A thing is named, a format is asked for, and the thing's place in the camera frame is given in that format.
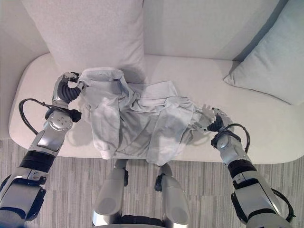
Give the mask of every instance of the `black joint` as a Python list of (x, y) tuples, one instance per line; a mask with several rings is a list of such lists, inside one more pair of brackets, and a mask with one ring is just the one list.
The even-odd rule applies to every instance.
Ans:
[(216, 114), (215, 121), (207, 127), (208, 131), (218, 132), (223, 127), (223, 119), (219, 114)]
[(37, 151), (28, 151), (19, 167), (29, 168), (42, 172), (48, 172), (54, 162), (55, 157)]
[(233, 182), (233, 186), (235, 189), (241, 189), (241, 188), (244, 188), (244, 187), (247, 187), (247, 186), (250, 186), (250, 185), (253, 185), (253, 184), (257, 184), (259, 183), (257, 179), (255, 178), (252, 178), (252, 179), (249, 179), (249, 180), (246, 180), (246, 181), (243, 181), (239, 184), (237, 184), (237, 182), (234, 180)]
[(74, 123), (77, 123), (79, 120), (81, 120), (81, 112), (79, 112), (78, 110), (72, 109), (69, 110), (68, 112)]
[(114, 224), (145, 224), (157, 227), (163, 227), (163, 223), (158, 218), (150, 218), (146, 216), (124, 215), (119, 218)]
[(248, 160), (235, 160), (228, 165), (230, 176), (234, 178), (236, 175), (246, 171), (257, 171), (254, 165)]
[(31, 207), (31, 209), (28, 212), (28, 215), (26, 217), (26, 221), (32, 221), (32, 220), (34, 220), (37, 217), (37, 215), (38, 215), (38, 213), (39, 213), (39, 211), (41, 209), (41, 206), (43, 204), (43, 201), (44, 201), (43, 198), (44, 198), (46, 192), (47, 191), (45, 189), (40, 188), (40, 191), (37, 194), (37, 196), (36, 196), (36, 198), (35, 198), (35, 200), (34, 200), (34, 202), (32, 204), (32, 207)]
[(165, 175), (164, 173), (162, 173), (161, 175), (158, 175), (155, 181), (155, 185), (154, 185), (154, 189), (155, 191), (162, 191), (162, 177), (163, 175)]
[(74, 101), (80, 94), (81, 89), (78, 87), (70, 88), (67, 82), (60, 82), (58, 85), (58, 96), (64, 100), (67, 104)]
[(248, 222), (248, 218), (246, 217), (245, 213), (243, 212), (243, 209), (238, 202), (237, 196), (235, 193), (231, 194), (231, 201), (233, 203), (234, 209), (236, 210), (237, 217), (241, 220), (244, 221), (245, 223)]
[(12, 212), (15, 212), (16, 214), (18, 214), (20, 216), (20, 218), (22, 218), (22, 219), (25, 218), (24, 210), (21, 210), (19, 208), (3, 207), (3, 208), (0, 208), (0, 210), (12, 211)]
[(129, 182), (129, 171), (124, 169), (124, 186), (128, 186), (128, 182)]
[(2, 182), (1, 186), (0, 186), (0, 192), (2, 191), (4, 185), (6, 184), (6, 182), (8, 182), (10, 176), (8, 176), (7, 178), (4, 179), (4, 181)]
[(251, 212), (250, 215), (248, 216), (248, 220), (251, 219), (255, 215), (264, 214), (264, 213), (276, 214), (274, 210), (271, 210), (270, 208), (264, 208), (264, 209), (260, 209), (260, 210)]

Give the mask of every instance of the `sofa seat cushion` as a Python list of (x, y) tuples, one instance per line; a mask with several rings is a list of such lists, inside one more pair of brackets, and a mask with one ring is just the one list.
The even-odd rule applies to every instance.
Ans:
[[(301, 143), (304, 138), (304, 104), (291, 106), (269, 95), (227, 85), (222, 78), (238, 62), (145, 55), (145, 63), (150, 83), (170, 80), (179, 95), (188, 96), (199, 106), (220, 108), (235, 123), (244, 125), (251, 136), (248, 154), (253, 163), (288, 162), (304, 155)], [(28, 148), (35, 136), (19, 116), (19, 101), (30, 97), (51, 103), (54, 84), (61, 73), (63, 72), (58, 71), (50, 54), (37, 58), (24, 71), (9, 123), (11, 138), (22, 147)], [(79, 108), (80, 103), (80, 99), (77, 99), (71, 103), (70, 108)], [(45, 111), (44, 107), (31, 102), (24, 106), (26, 117), (38, 131), (42, 130)], [(235, 132), (241, 136), (245, 145), (242, 130), (235, 129)], [(221, 162), (219, 152), (210, 145), (213, 136), (214, 133), (195, 134), (191, 144), (175, 160)], [(66, 135), (59, 156), (100, 157), (93, 145), (89, 124), (81, 120), (73, 125)]]

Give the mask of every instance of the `floor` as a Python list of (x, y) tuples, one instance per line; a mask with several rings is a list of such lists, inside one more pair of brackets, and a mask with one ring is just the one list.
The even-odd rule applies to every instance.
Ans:
[[(12, 140), (0, 140), (0, 177), (19, 166), (26, 150)], [(88, 228), (92, 204), (114, 161), (56, 158), (45, 185), (47, 194), (40, 214), (29, 228)], [(193, 228), (244, 228), (235, 215), (230, 175), (222, 163), (171, 161), (173, 176), (185, 190)], [(284, 193), (297, 216), (292, 226), (304, 227), (304, 157), (289, 163), (258, 165), (258, 170)], [(128, 161), (129, 185), (123, 213), (161, 218), (161, 194), (153, 190), (158, 168), (142, 160)], [(282, 202), (284, 214), (287, 212)]]

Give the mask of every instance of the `sofa backrest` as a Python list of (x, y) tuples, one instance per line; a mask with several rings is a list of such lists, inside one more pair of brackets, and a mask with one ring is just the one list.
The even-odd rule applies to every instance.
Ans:
[(0, 1), (0, 139), (9, 137), (9, 116), (26, 66), (48, 52), (20, 0)]
[[(145, 53), (242, 61), (286, 2), (144, 0)], [(23, 70), (47, 52), (21, 1), (0, 1), (0, 138), (9, 137), (10, 108)]]
[(242, 61), (287, 0), (144, 0), (146, 54)]

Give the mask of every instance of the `white pillow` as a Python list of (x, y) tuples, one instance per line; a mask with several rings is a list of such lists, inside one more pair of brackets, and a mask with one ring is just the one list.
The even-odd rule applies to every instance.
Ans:
[(288, 1), (273, 27), (224, 81), (290, 104), (304, 101), (304, 0)]
[(115, 67), (144, 78), (143, 0), (23, 0), (60, 72)]

